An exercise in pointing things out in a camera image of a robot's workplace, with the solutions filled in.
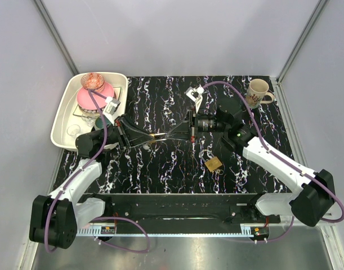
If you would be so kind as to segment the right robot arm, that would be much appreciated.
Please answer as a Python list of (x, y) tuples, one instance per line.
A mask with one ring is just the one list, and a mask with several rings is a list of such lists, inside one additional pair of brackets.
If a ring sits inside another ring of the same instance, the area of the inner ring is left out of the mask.
[(221, 133), (228, 150), (263, 167), (290, 190), (261, 195), (247, 209), (250, 221), (259, 223), (269, 215), (294, 215), (307, 226), (317, 225), (336, 201), (332, 174), (307, 168), (268, 145), (254, 127), (243, 124), (242, 116), (240, 103), (234, 99), (221, 100), (214, 114), (200, 114), (191, 107), (167, 137), (194, 142), (199, 133)]

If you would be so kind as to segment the large brass padlock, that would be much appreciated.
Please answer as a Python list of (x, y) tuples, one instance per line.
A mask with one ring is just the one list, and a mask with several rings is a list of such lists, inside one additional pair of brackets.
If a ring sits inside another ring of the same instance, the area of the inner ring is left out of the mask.
[(199, 157), (210, 172), (216, 172), (223, 166), (219, 158), (209, 150), (202, 150)]

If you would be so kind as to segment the small brass padlock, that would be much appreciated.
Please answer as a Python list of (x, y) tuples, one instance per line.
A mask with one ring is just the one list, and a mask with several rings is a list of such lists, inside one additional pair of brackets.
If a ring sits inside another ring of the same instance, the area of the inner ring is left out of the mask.
[(159, 141), (165, 141), (167, 139), (167, 133), (154, 133), (151, 134), (152, 139), (149, 143), (156, 143)]

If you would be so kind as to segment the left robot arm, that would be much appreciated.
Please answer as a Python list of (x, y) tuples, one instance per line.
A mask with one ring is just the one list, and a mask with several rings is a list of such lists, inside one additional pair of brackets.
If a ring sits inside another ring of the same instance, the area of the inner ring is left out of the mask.
[(29, 239), (44, 244), (46, 252), (67, 249), (77, 231), (89, 222), (106, 223), (113, 217), (108, 200), (96, 196), (80, 202), (86, 189), (102, 173), (102, 152), (107, 145), (130, 149), (152, 141), (154, 136), (132, 123), (127, 115), (114, 124), (79, 135), (75, 140), (81, 157), (77, 169), (48, 195), (38, 195), (32, 203)]

